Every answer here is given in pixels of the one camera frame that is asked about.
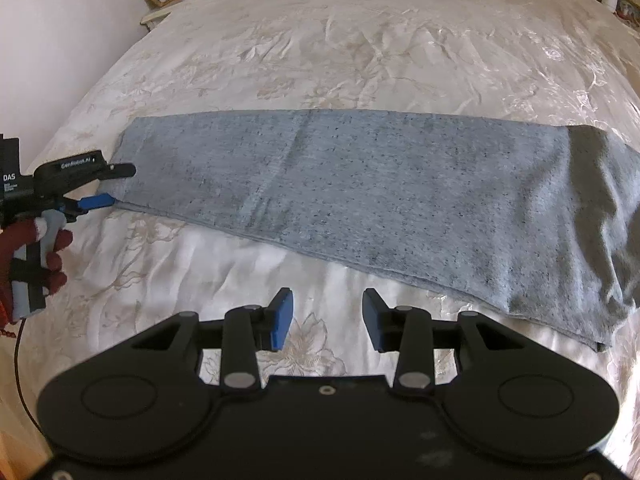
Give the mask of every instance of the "wall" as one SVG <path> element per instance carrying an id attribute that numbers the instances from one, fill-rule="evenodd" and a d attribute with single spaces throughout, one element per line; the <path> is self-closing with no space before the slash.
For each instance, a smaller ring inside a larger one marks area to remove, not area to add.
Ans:
<path id="1" fill-rule="evenodd" d="M 0 133 L 23 171 L 146 29 L 144 0 L 0 0 Z"/>

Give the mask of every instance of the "circular pad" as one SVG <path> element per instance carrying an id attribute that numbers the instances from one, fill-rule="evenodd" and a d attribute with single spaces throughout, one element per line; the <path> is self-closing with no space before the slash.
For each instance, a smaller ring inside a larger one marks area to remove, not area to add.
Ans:
<path id="1" fill-rule="evenodd" d="M 98 358 L 54 378 L 40 393 L 38 418 L 56 452 L 129 465 L 197 436 L 214 393 L 192 370 L 154 352 Z"/>
<path id="2" fill-rule="evenodd" d="M 606 381 L 546 350 L 489 352 L 449 383 L 444 409 L 460 436 L 523 463 L 574 460 L 618 419 Z"/>
<path id="3" fill-rule="evenodd" d="M 145 412 L 156 402 L 153 383 L 136 376 L 98 379 L 84 390 L 82 403 L 94 415 L 127 418 Z"/>
<path id="4" fill-rule="evenodd" d="M 498 397 L 514 413 L 541 418 L 560 415 L 574 402 L 566 384 L 540 375 L 509 379 L 500 386 Z"/>

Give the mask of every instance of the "glove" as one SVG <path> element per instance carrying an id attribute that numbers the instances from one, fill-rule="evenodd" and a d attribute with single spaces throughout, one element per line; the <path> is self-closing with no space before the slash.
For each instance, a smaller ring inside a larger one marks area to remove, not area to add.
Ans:
<path id="1" fill-rule="evenodd" d="M 0 335 L 14 336 L 6 332 L 4 327 L 12 322 L 14 303 L 9 281 L 9 267 L 11 260 L 23 245 L 33 244 L 42 239 L 47 231 L 44 218 L 20 220 L 9 225 L 0 233 Z M 49 295 L 55 294 L 66 283 L 66 275 L 62 272 L 62 259 L 57 251 L 68 247 L 74 236 L 71 231 L 60 229 L 53 247 L 54 252 L 47 254 L 47 267 L 52 274 L 47 281 Z"/>

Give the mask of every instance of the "nightstand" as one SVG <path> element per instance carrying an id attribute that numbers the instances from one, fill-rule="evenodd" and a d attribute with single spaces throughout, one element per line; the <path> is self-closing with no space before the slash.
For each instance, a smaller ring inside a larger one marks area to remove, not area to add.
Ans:
<path id="1" fill-rule="evenodd" d="M 158 26 L 162 20 L 164 20 L 169 14 L 172 13 L 180 4 L 185 0 L 174 0 L 170 4 L 160 7 L 159 9 L 152 10 L 148 14 L 145 14 L 140 20 L 140 25 L 151 31 Z"/>

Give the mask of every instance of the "bed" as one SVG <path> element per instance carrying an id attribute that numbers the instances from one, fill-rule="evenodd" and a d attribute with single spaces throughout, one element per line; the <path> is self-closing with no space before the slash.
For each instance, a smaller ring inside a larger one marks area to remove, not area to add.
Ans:
<path id="1" fill-rule="evenodd" d="M 139 116 L 231 109 L 368 108 L 592 124 L 640 150 L 640 37 L 595 0 L 188 0 L 95 85 L 31 166 L 94 148 L 108 158 Z M 87 194 L 91 189 L 82 190 Z M 29 319 L 20 374 L 33 409 L 55 374 L 181 310 L 201 319 L 295 296 L 270 374 L 386 374 L 370 346 L 362 291 L 454 319 L 480 307 L 342 265 L 207 228 L 118 209 L 74 227 L 67 286 Z M 594 370 L 614 387 L 620 420 L 606 455 L 640 478 L 640 314 L 612 348 L 487 315 Z M 15 392 L 13 346 L 0 341 L 0 430 L 46 457 Z M 440 382 L 454 375 L 436 356 Z M 218 355 L 201 377 L 218 380 Z"/>

